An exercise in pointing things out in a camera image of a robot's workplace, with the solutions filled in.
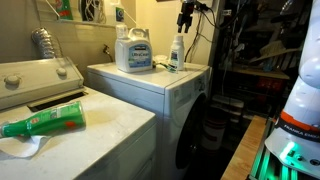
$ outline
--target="washing machine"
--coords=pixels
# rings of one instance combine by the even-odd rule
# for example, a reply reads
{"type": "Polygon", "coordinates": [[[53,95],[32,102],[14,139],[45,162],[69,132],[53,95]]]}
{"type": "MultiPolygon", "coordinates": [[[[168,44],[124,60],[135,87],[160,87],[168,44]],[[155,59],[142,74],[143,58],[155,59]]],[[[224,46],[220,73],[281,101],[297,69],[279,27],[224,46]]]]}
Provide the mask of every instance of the washing machine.
{"type": "Polygon", "coordinates": [[[0,125],[76,101],[86,126],[53,134],[35,154],[23,148],[30,139],[11,150],[21,139],[0,139],[1,179],[152,179],[154,113],[83,86],[69,58],[0,64],[0,125]]]}
{"type": "Polygon", "coordinates": [[[183,179],[197,151],[211,68],[186,63],[125,73],[114,63],[88,66],[90,87],[157,115],[156,179],[183,179]]]}

